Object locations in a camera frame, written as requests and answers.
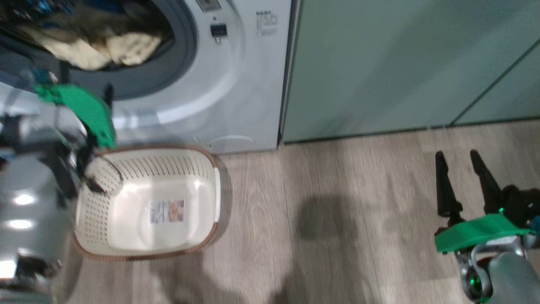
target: front-loading washing machine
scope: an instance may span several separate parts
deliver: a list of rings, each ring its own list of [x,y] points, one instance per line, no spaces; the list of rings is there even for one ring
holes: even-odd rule
[[[64,69],[71,83],[98,96],[112,85],[117,143],[186,142],[214,153],[276,148],[291,0],[153,3],[173,37],[147,62]],[[32,93],[28,75],[35,66],[60,64],[43,49],[0,34],[0,111],[38,114],[47,105]]]

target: label on washing machine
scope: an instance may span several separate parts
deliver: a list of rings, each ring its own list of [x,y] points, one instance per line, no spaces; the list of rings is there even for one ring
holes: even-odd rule
[[[184,200],[150,203],[150,225],[184,221]]]
[[[257,36],[270,36],[278,32],[278,16],[272,11],[258,11]]]

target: white basket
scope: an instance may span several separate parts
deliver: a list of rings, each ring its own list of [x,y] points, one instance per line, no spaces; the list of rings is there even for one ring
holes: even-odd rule
[[[210,242],[220,214],[220,177],[203,150],[160,147],[96,158],[83,184],[75,239],[90,257],[155,259],[196,252]]]

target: green gripper part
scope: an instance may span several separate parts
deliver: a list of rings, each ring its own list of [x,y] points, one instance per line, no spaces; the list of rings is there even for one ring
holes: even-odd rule
[[[517,228],[503,214],[488,214],[472,221],[456,224],[435,237],[438,252],[448,253],[511,235],[532,233]]]
[[[112,124],[111,109],[103,100],[72,84],[36,84],[34,89],[43,102],[70,108],[96,136],[100,147],[114,147],[116,132]]]

